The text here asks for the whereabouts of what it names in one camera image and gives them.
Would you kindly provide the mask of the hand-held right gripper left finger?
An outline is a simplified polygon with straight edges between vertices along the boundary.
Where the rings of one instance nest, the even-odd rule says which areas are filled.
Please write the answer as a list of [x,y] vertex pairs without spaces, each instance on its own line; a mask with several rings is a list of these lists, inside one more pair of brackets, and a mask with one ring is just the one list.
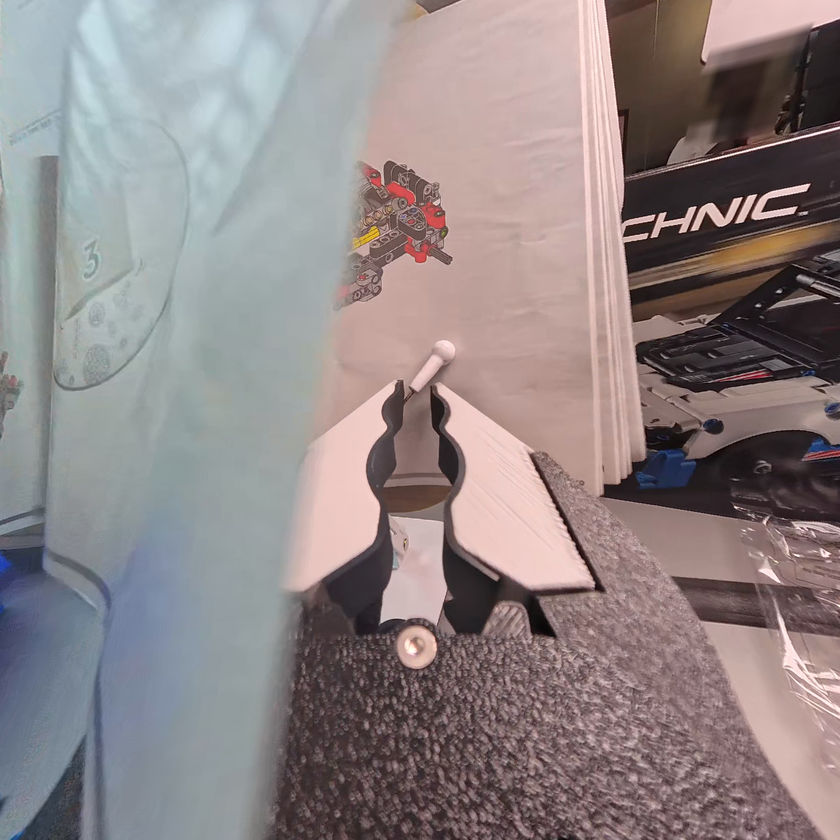
[[404,397],[395,380],[318,437],[298,482],[283,588],[324,591],[357,634],[378,630],[392,576],[384,487],[396,468]]

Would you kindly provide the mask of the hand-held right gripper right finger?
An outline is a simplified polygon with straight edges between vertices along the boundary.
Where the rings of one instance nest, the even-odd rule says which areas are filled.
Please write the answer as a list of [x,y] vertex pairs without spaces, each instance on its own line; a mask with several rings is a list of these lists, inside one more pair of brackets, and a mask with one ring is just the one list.
[[603,593],[533,450],[445,385],[430,392],[444,503],[443,615],[456,634],[554,634],[542,597]]

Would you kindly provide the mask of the small white ball-end pin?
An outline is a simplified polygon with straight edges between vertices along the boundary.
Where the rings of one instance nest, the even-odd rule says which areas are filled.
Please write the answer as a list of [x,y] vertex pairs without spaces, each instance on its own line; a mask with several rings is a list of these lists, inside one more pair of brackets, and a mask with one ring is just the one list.
[[408,389],[411,394],[422,391],[441,370],[448,366],[456,356],[456,347],[448,340],[437,341],[419,372],[411,380]]

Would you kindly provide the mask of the building instruction booklet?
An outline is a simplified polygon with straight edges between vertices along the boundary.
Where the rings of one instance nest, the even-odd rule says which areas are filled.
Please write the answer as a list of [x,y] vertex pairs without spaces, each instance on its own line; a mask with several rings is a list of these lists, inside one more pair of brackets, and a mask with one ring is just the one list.
[[629,474],[602,2],[2,2],[2,530],[100,616],[87,837],[245,838],[310,439],[433,341]]

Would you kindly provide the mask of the clear plastic bag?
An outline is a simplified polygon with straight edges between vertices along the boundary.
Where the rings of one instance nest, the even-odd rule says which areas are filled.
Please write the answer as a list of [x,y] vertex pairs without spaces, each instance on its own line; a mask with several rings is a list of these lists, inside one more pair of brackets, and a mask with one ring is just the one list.
[[731,501],[747,521],[742,543],[788,686],[809,707],[823,739],[837,747],[838,525],[774,516],[769,499],[748,486],[736,486]]

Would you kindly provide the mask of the black toy car box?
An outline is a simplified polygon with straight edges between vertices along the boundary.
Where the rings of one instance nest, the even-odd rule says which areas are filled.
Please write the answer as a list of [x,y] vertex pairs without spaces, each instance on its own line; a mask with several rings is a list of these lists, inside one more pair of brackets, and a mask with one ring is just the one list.
[[838,522],[839,128],[626,181],[645,449],[615,499]]

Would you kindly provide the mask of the white pad with black rim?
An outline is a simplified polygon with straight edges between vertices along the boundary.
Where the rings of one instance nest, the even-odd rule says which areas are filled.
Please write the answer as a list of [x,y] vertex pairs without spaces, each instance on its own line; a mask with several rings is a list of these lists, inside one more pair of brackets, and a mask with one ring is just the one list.
[[88,730],[103,631],[98,610],[40,571],[2,592],[1,837],[47,803]]

